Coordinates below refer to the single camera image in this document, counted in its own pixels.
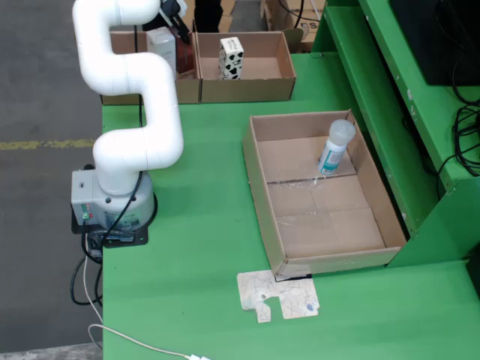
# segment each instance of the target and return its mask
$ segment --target black and white block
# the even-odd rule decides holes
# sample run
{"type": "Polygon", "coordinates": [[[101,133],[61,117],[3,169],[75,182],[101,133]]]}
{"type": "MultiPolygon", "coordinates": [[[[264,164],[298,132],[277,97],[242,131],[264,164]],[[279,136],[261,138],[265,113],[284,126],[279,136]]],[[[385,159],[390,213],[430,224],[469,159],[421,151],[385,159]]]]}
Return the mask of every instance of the black and white block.
{"type": "Polygon", "coordinates": [[[239,80],[242,76],[244,50],[237,37],[220,40],[218,75],[222,80],[239,80]]]}

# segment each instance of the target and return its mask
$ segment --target cable plug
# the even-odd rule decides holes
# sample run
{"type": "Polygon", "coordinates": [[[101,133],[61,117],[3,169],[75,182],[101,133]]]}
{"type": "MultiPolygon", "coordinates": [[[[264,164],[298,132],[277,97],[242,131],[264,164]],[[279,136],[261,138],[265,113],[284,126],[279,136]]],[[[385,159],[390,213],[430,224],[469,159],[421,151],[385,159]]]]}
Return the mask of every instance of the cable plug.
{"type": "Polygon", "coordinates": [[[197,355],[190,355],[190,360],[211,360],[210,358],[206,358],[205,356],[202,356],[201,358],[198,357],[197,355]]]}

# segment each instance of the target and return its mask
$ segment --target bottle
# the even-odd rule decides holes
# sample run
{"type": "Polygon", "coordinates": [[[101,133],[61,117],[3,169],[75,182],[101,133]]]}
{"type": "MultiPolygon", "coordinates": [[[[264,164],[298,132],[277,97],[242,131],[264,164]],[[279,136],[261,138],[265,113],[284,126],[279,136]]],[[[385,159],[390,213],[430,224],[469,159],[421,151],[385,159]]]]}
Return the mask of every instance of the bottle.
{"type": "Polygon", "coordinates": [[[335,120],[331,123],[329,137],[318,160],[318,171],[325,175],[335,172],[355,132],[355,126],[350,121],[335,120]]]}

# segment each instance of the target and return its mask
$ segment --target green tabletop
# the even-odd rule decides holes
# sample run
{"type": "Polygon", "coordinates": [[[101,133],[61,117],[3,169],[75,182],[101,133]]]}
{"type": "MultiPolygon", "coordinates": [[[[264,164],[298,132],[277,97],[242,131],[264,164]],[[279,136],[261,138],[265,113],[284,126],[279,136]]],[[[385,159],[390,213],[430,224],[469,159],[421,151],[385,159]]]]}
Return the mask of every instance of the green tabletop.
{"type": "MultiPolygon", "coordinates": [[[[294,55],[291,101],[180,106],[184,154],[151,172],[159,209],[149,243],[106,249],[105,325],[212,360],[452,359],[480,353],[480,305],[462,262],[314,276],[319,316],[258,324],[236,275],[269,268],[242,137],[251,115],[358,107],[335,54],[294,55]]],[[[137,126],[136,106],[105,106],[103,129],[137,126]]],[[[106,360],[168,359],[103,334],[106,360]]]]}

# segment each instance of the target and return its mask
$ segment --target gray floor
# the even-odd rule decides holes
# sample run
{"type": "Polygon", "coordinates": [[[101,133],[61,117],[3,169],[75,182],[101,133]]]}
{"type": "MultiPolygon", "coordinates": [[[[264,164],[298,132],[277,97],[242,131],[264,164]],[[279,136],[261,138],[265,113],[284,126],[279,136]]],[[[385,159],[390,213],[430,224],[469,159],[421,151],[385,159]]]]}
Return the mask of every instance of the gray floor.
{"type": "MultiPolygon", "coordinates": [[[[71,171],[92,162],[83,146],[101,134],[99,98],[78,68],[72,4],[0,1],[0,353],[88,343],[97,322],[68,292],[82,256],[70,231],[71,171]]],[[[260,0],[238,0],[231,31],[265,29],[259,12],[260,0]]],[[[0,359],[98,357],[87,354],[0,359]]]]}
{"type": "Polygon", "coordinates": [[[102,352],[93,343],[51,349],[0,354],[0,360],[101,360],[102,352]]]}

